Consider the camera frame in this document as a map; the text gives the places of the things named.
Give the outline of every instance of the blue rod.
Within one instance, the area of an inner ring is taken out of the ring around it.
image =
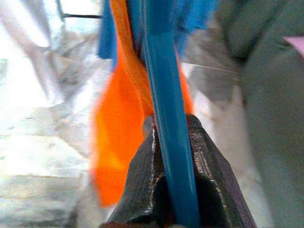
[[[143,2],[145,60],[176,219],[181,225],[199,228],[199,207],[174,49],[173,22],[170,21],[171,9],[171,0]]]

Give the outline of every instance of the blue cloth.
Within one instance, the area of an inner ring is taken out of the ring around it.
[[[196,29],[205,29],[210,14],[216,7],[217,0],[171,0],[174,10],[170,19],[174,20],[174,42],[180,57],[184,53],[188,35]],[[113,59],[113,68],[117,64],[116,31],[110,9],[110,0],[104,0],[103,19],[101,21],[98,55],[101,58]],[[140,9],[142,0],[128,0],[129,17],[133,36],[134,49],[144,61],[143,51],[143,16]]]

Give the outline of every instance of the gray fabric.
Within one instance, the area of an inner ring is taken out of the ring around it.
[[[291,49],[267,63],[248,97],[248,123],[276,227],[304,224],[304,61]]]
[[[269,62],[292,49],[283,36],[304,35],[303,12],[304,1],[290,0],[255,46],[241,75],[246,96],[250,96],[258,85],[264,83],[265,78],[270,77],[265,74]]]
[[[221,0],[217,10],[220,25],[228,29],[238,15],[243,2],[246,0]]]
[[[255,0],[244,4],[234,22],[227,28],[232,56],[247,57],[286,2],[287,0]]]

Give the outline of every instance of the orange fabric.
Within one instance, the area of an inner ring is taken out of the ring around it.
[[[93,112],[91,173],[102,206],[121,198],[129,163],[143,141],[143,121],[153,114],[147,71],[133,48],[126,0],[112,0],[111,9],[117,31],[118,63]],[[187,81],[179,71],[185,111],[192,113]]]

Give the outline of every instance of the pink object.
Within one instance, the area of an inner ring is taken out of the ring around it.
[[[304,37],[284,37],[284,39],[293,45],[304,58]]]

